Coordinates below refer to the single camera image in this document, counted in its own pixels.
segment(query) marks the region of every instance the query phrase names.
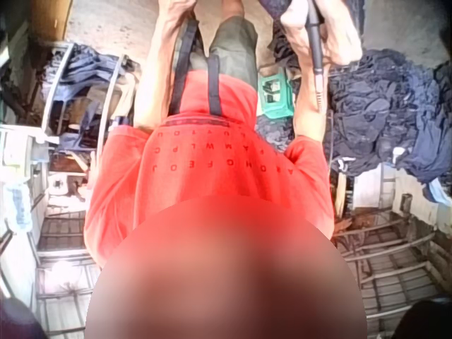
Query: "strap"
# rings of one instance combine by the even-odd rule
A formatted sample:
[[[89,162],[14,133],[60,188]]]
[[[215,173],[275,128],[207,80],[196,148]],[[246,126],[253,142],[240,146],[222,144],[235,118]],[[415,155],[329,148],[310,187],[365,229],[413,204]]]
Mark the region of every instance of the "strap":
[[[216,54],[211,54],[207,59],[208,86],[209,86],[209,108],[210,114],[221,115],[220,104],[220,58]]]
[[[184,37],[182,38],[179,59],[177,60],[176,71],[174,72],[174,87],[172,90],[171,103],[169,104],[169,115],[178,114],[180,112],[186,75],[189,72],[190,53],[197,31],[198,21],[189,20]]]

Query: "tool handle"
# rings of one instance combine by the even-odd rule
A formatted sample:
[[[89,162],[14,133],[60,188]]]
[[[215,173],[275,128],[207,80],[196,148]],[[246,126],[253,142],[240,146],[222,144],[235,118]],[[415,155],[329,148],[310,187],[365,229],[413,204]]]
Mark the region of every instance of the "tool handle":
[[[311,47],[312,63],[314,65],[314,74],[323,74],[323,51],[320,36],[319,10],[313,0],[308,1],[308,17],[306,21],[306,30],[308,32],[309,46]]]

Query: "green container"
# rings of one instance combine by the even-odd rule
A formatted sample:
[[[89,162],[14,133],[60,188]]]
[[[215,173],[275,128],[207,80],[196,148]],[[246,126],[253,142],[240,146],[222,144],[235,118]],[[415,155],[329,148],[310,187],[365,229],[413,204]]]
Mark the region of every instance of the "green container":
[[[292,86],[282,67],[274,76],[259,76],[258,91],[262,111],[269,119],[293,117]]]

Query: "red t-shirt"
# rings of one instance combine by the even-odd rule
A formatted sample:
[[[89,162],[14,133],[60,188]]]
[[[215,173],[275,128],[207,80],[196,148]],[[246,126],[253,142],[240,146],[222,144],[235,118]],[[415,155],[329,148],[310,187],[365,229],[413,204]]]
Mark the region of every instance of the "red t-shirt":
[[[85,221],[85,244],[99,265],[154,213],[202,196],[262,198],[296,210],[331,238],[321,143],[300,136],[279,153],[254,132],[250,85],[220,75],[222,117],[209,115],[207,88],[205,71],[190,72],[180,114],[152,134],[120,126],[109,135]]]

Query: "concrete floor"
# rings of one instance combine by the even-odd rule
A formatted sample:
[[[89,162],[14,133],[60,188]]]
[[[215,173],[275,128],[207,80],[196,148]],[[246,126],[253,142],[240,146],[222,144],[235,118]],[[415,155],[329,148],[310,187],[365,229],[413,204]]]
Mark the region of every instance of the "concrete floor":
[[[447,1],[366,0],[364,46],[395,49],[430,67],[449,60],[450,46],[441,38],[450,25]]]
[[[271,17],[257,0],[244,0],[246,18],[258,32],[258,65],[273,60],[267,45],[272,38]],[[199,0],[195,9],[206,50],[220,24],[221,0]],[[77,0],[73,2],[66,39],[88,44],[100,52],[126,53],[143,62],[158,15],[157,0]]]

